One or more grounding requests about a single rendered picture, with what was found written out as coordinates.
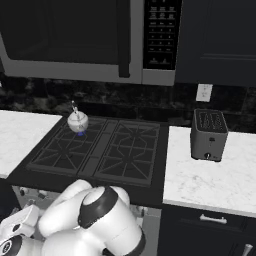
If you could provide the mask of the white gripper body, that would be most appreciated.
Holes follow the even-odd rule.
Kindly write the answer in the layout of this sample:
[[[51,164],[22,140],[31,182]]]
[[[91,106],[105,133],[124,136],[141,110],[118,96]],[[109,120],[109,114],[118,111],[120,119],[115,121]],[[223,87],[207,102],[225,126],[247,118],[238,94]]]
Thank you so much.
[[[34,227],[39,218],[40,210],[36,205],[30,205],[2,221],[2,228],[14,228],[15,226]]]

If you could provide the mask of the black gas stove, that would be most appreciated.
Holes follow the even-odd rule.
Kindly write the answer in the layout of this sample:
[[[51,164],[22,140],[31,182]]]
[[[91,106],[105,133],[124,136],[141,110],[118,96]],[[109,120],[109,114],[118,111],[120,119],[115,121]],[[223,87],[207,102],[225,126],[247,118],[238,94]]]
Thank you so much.
[[[91,117],[83,136],[65,118],[45,135],[9,175],[16,187],[62,192],[77,179],[124,188],[143,218],[147,246],[157,256],[169,129],[164,123]]]

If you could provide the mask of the dark base cupboard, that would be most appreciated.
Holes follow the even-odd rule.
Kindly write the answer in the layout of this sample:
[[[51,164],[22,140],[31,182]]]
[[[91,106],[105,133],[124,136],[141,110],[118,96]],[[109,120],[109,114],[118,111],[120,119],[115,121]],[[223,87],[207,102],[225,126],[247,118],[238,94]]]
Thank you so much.
[[[18,207],[19,203],[12,186],[5,179],[0,178],[0,222]]]

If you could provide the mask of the white kettle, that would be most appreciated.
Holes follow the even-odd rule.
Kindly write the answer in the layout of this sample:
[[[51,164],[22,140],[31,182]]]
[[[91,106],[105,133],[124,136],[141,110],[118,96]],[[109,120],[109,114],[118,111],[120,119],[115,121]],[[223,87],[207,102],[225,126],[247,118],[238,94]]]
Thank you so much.
[[[78,136],[83,136],[89,125],[88,116],[78,110],[78,107],[74,101],[71,101],[71,105],[73,112],[69,115],[67,124],[69,128]]]

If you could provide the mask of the dark drawer front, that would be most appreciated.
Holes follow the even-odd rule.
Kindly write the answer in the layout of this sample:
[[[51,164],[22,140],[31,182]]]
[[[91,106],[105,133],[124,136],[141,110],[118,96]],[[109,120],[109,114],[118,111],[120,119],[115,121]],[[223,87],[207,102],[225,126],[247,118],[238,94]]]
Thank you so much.
[[[256,237],[256,218],[252,217],[175,205],[165,205],[162,209],[162,214],[166,214],[167,220],[175,224],[187,224]],[[199,217],[202,214],[212,218],[224,217],[228,223],[223,225],[215,222],[200,221]]]

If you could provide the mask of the dark base cupboard door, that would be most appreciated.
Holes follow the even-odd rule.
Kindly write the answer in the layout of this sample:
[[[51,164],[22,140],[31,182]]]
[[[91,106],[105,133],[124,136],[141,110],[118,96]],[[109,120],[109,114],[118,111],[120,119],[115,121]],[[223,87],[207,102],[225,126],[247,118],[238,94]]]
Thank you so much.
[[[178,229],[160,236],[157,256],[242,256],[245,244],[253,245],[248,256],[256,256],[256,238]]]

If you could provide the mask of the dark microwave door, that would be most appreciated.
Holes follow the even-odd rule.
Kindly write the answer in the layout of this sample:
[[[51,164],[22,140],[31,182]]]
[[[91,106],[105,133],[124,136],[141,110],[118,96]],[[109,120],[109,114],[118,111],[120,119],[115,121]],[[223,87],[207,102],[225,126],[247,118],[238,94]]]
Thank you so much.
[[[0,61],[8,76],[128,81],[118,73],[116,0],[0,0]]]

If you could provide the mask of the grey toaster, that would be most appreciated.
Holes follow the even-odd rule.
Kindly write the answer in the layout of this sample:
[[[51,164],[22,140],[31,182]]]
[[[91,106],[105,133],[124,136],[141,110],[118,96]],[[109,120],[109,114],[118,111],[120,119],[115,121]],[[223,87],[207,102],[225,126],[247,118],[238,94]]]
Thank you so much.
[[[191,157],[196,160],[220,162],[228,133],[221,111],[195,109],[190,132]]]

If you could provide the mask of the grey microwave oven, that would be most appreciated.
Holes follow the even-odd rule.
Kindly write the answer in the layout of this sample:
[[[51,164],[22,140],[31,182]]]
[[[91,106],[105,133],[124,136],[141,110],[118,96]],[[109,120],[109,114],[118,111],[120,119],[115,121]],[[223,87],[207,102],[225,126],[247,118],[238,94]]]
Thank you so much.
[[[114,83],[174,84],[182,0],[132,1],[132,61],[137,79]]]

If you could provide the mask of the white wall outlet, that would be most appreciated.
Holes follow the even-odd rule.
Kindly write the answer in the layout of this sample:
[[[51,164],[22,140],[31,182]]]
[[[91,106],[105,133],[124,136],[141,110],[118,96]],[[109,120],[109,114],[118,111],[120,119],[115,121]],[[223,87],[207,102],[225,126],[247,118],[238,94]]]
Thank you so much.
[[[209,102],[212,93],[212,84],[199,84],[197,87],[196,101]]]

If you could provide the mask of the dark wall cupboard door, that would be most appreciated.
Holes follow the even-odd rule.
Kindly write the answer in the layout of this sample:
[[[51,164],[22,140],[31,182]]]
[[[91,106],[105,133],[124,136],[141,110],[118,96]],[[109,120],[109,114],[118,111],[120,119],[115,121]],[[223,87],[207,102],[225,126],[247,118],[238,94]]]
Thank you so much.
[[[256,87],[256,0],[183,0],[175,81]]]

